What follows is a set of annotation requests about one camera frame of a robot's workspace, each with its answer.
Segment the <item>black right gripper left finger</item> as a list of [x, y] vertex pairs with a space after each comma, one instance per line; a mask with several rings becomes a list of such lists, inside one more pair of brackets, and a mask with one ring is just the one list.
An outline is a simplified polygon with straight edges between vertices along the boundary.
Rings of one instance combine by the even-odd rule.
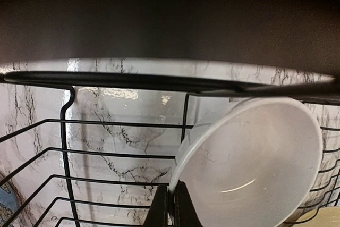
[[152, 200], [143, 227], [166, 227], [168, 226], [168, 186], [159, 185]]

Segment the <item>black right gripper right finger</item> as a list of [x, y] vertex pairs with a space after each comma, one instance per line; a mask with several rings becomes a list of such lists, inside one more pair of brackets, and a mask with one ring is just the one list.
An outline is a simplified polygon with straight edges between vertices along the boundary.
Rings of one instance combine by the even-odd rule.
[[175, 227], [202, 227], [185, 182], [177, 183], [172, 197], [173, 225]]

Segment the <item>small white bowl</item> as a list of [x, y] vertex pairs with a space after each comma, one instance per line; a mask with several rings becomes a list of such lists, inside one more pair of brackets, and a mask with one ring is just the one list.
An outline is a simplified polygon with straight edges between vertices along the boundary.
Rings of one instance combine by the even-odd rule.
[[186, 184], [203, 226], [279, 226], [312, 188], [322, 149], [298, 100], [212, 99], [178, 149], [169, 191]]

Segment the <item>pale yellow round plate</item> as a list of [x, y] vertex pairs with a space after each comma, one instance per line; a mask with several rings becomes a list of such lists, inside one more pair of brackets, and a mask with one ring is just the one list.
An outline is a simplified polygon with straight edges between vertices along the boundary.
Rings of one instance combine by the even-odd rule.
[[323, 207], [320, 208], [318, 214], [311, 220], [296, 224], [294, 226], [306, 227], [340, 227], [339, 223], [339, 207]]

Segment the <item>blue handled mug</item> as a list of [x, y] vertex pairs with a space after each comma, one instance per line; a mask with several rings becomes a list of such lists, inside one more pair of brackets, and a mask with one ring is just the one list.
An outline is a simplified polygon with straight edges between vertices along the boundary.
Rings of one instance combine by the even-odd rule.
[[1, 226], [20, 208], [19, 196], [10, 182], [1, 185]]

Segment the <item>black wire dish rack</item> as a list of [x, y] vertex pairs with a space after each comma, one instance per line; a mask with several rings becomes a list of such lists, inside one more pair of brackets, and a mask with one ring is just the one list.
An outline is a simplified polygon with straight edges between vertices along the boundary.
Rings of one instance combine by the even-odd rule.
[[1, 80], [5, 226], [141, 226], [210, 100], [181, 91]]

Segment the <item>grey reindeer plate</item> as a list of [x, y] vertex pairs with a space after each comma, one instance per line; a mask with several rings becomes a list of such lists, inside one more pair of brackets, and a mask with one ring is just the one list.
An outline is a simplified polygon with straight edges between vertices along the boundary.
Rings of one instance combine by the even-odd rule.
[[339, 0], [1, 0], [1, 62], [128, 57], [339, 75]]

